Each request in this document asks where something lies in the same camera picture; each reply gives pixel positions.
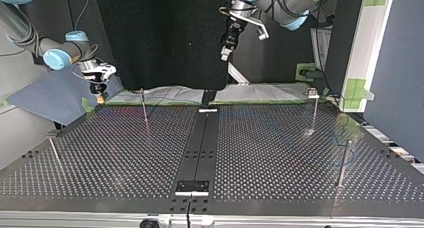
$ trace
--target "black perforated table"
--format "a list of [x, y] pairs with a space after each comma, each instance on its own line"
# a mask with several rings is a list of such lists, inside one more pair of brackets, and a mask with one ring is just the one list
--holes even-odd
[[332, 105], [217, 108], [104, 107], [54, 139], [59, 159], [46, 142], [2, 170], [0, 210], [424, 218], [424, 177]]

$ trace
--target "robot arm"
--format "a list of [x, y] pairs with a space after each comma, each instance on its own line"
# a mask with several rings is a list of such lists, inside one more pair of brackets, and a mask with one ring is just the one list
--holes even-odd
[[280, 23], [291, 31], [297, 30], [310, 14], [309, 9], [320, 0], [233, 0], [231, 7], [225, 14], [228, 15], [227, 31], [221, 39], [222, 60], [228, 60], [228, 56], [237, 48], [238, 37], [244, 31], [248, 23], [258, 26], [260, 40], [269, 38], [266, 27], [262, 21], [252, 18], [251, 15], [260, 10], [269, 15], [273, 20]]
[[92, 46], [83, 31], [72, 31], [65, 35], [66, 42], [60, 44], [47, 37], [41, 37], [27, 17], [14, 5], [32, 0], [0, 0], [0, 25], [6, 30], [10, 41], [36, 56], [53, 70], [61, 70], [76, 64], [84, 79], [90, 82], [90, 91], [101, 101], [110, 78], [116, 73], [115, 67], [100, 64]]

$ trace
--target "metal bracket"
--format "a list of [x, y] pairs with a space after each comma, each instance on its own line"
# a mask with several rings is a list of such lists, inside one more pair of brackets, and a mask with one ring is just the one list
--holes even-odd
[[176, 196], [209, 196], [209, 181], [179, 181]]
[[216, 113], [218, 109], [199, 109], [199, 113]]
[[262, 23], [261, 20], [258, 20], [258, 19], [253, 18], [253, 17], [242, 16], [240, 14], [237, 14], [237, 12], [234, 12], [234, 11], [230, 11], [230, 15], [234, 16], [237, 19], [244, 20], [244, 21], [246, 21], [250, 24], [258, 26], [259, 27], [259, 29], [258, 29], [259, 40], [263, 41], [263, 40], [266, 40], [266, 39], [269, 38], [268, 30], [266, 29], [264, 23]]

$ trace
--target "black curtain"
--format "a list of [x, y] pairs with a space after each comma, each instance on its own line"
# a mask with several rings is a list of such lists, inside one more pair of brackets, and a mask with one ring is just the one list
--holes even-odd
[[220, 39], [229, 0], [97, 0], [123, 85], [221, 90], [227, 83]]

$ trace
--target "white wall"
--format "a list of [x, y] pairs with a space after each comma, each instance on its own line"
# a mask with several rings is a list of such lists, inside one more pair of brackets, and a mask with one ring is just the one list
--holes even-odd
[[[5, 31], [0, 27], [0, 55], [20, 50], [10, 44]], [[0, 57], [1, 101], [46, 73], [46, 68], [33, 64], [29, 52]], [[0, 169], [43, 142], [47, 132], [52, 129], [53, 122], [0, 103]]]

